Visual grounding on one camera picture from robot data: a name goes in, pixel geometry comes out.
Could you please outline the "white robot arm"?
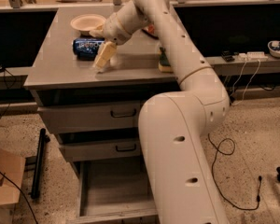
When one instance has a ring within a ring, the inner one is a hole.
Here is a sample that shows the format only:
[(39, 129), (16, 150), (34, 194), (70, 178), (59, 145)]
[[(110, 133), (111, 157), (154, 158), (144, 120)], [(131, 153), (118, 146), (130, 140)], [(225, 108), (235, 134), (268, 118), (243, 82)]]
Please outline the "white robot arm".
[(94, 66), (105, 70), (117, 47), (149, 24), (165, 48), (180, 87), (148, 99), (138, 118), (160, 224), (229, 224), (201, 144), (202, 135), (226, 118), (229, 96), (169, 0), (131, 0), (92, 31), (105, 39)]

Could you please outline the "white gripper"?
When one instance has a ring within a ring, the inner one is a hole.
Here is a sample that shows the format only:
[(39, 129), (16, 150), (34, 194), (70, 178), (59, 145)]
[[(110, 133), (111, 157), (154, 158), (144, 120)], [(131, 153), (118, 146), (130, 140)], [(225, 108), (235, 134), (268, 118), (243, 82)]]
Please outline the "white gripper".
[(125, 31), (123, 25), (120, 23), (117, 13), (113, 13), (105, 24), (99, 25), (89, 31), (92, 37), (105, 38), (104, 42), (98, 49), (98, 53), (94, 59), (93, 67), (97, 70), (103, 70), (110, 59), (117, 52), (117, 45), (125, 44), (132, 35)]

